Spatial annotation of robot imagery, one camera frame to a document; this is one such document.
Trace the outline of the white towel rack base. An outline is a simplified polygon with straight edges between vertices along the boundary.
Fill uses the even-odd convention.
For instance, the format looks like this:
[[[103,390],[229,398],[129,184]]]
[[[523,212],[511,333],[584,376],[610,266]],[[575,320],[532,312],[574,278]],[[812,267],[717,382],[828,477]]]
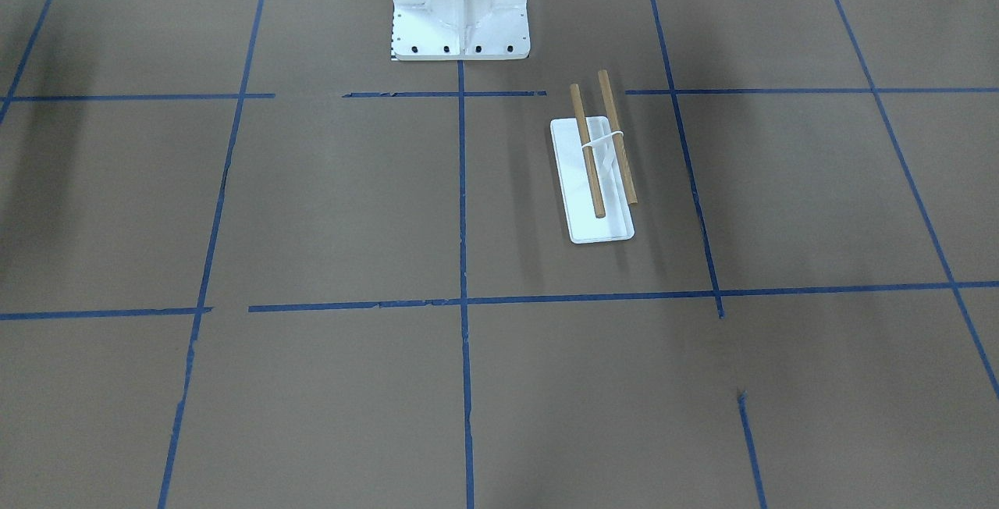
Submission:
[[[574,118],[554,119],[549,125],[568,235],[574,244],[629,240],[635,235],[635,226],[614,146],[621,132],[611,130],[609,119],[604,116],[589,116],[586,124],[590,135],[588,145],[581,143]],[[603,217],[597,216],[593,203],[586,150],[593,153],[597,184],[602,191]]]

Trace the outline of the wooden rack rod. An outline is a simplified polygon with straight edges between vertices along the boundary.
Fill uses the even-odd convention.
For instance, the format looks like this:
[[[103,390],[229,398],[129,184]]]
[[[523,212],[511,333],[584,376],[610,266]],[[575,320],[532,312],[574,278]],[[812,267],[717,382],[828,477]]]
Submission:
[[[575,121],[577,121],[578,138],[579,142],[581,142],[581,152],[582,157],[584,157],[586,182],[588,182],[590,199],[592,199],[592,207],[593,210],[595,210],[595,217],[597,219],[603,219],[606,217],[606,206],[604,206],[602,186],[600,186],[599,174],[597,173],[595,152],[593,152],[593,148],[590,145],[592,139],[590,139],[588,117],[585,114],[584,101],[582,101],[581,89],[579,89],[578,84],[570,85],[570,97],[572,111],[574,111],[574,118]]]
[[[609,71],[606,69],[597,71],[597,81],[599,81],[606,117],[609,119],[611,140],[613,140],[615,158],[617,158],[618,168],[620,168],[622,189],[624,189],[628,205],[638,205],[638,192],[636,192],[634,175],[632,175],[631,164],[629,164],[627,146],[624,143],[624,131],[622,131],[620,124],[620,112],[618,112],[617,103],[615,102]]]

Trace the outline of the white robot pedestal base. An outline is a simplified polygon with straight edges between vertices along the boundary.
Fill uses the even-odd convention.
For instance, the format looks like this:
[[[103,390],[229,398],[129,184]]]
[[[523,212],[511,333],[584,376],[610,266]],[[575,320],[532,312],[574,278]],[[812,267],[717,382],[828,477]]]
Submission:
[[[528,0],[393,0],[396,61],[521,60],[531,53]]]

